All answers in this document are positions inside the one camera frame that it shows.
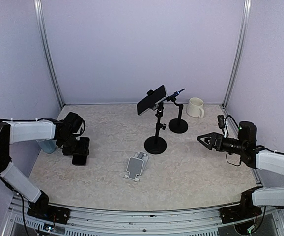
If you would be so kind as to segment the black stand holding blue phone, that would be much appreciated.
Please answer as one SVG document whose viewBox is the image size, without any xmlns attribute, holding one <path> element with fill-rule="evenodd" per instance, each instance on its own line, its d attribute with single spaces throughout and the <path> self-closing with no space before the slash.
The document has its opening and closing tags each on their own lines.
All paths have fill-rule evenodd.
<svg viewBox="0 0 284 236">
<path fill-rule="evenodd" d="M 177 103 L 176 100 L 176 97 L 173 97 L 173 95 L 168 96 L 166 98 L 166 101 L 171 101 L 174 103 L 175 106 L 178 107 L 178 117 L 172 119 L 169 122 L 169 130 L 173 133 L 182 134 L 188 130 L 188 124 L 185 120 L 182 119 L 184 105 L 181 103 Z"/>
</svg>

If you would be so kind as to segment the black telescopic phone stand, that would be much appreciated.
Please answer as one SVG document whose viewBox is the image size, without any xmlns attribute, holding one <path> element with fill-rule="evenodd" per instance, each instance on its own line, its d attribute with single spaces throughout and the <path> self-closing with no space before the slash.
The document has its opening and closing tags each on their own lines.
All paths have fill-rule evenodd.
<svg viewBox="0 0 284 236">
<path fill-rule="evenodd" d="M 155 135 L 151 136 L 146 139 L 144 143 L 145 150 L 150 154 L 161 154 L 163 153 L 167 148 L 166 141 L 159 136 L 160 130 L 165 130 L 166 124 L 161 123 L 161 118 L 164 113 L 164 100 L 166 99 L 166 96 L 161 99 L 161 101 L 155 105 L 154 107 L 157 109 L 157 112 L 155 116 L 157 117 L 157 123 L 155 127 Z"/>
</svg>

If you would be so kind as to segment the grey white folding phone stand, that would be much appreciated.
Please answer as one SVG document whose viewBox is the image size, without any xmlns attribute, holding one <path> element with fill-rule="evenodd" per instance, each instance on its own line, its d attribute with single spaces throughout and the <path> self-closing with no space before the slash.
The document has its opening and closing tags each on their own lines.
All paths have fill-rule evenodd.
<svg viewBox="0 0 284 236">
<path fill-rule="evenodd" d="M 139 176 L 143 174 L 148 160 L 149 156 L 147 153 L 136 152 L 134 156 L 129 157 L 126 167 L 127 174 L 125 174 L 123 177 L 134 182 L 139 182 Z"/>
</svg>

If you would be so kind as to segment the black smartphone with silver edge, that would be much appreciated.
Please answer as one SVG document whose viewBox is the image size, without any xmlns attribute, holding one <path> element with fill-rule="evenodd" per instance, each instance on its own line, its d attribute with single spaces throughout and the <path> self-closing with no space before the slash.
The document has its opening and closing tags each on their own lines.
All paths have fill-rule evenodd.
<svg viewBox="0 0 284 236">
<path fill-rule="evenodd" d="M 140 116 L 149 109 L 155 110 L 158 103 L 164 101 L 167 96 L 165 85 L 155 90 L 149 90 L 147 96 L 137 103 L 137 115 Z"/>
</svg>

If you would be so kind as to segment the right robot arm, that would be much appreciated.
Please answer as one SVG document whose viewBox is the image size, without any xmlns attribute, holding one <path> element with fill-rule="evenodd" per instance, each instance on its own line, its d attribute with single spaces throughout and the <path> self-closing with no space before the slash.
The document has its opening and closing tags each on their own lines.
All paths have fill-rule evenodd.
<svg viewBox="0 0 284 236">
<path fill-rule="evenodd" d="M 197 136 L 197 141 L 208 150 L 238 155 L 240 163 L 251 169 L 284 176 L 284 153 L 258 145 L 256 135 L 257 127 L 242 121 L 236 139 L 211 132 Z M 259 216 L 265 206 L 284 208 L 284 186 L 257 186 L 242 192 L 239 204 L 220 209 L 221 221 L 225 224 Z"/>
</svg>

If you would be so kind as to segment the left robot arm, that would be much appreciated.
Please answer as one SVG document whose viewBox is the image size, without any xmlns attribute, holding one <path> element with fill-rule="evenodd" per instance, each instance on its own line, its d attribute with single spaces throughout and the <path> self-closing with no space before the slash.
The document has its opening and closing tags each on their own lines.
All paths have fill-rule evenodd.
<svg viewBox="0 0 284 236">
<path fill-rule="evenodd" d="M 34 141 L 54 141 L 64 156 L 71 156 L 73 162 L 80 160 L 84 164 L 90 146 L 90 138 L 83 136 L 85 129 L 84 119 L 74 112 L 69 112 L 61 120 L 0 118 L 0 180 L 28 202 L 29 216 L 66 225 L 71 210 L 51 204 L 49 196 L 15 165 L 12 160 L 15 149 L 29 144 L 33 153 L 37 153 Z"/>
</svg>

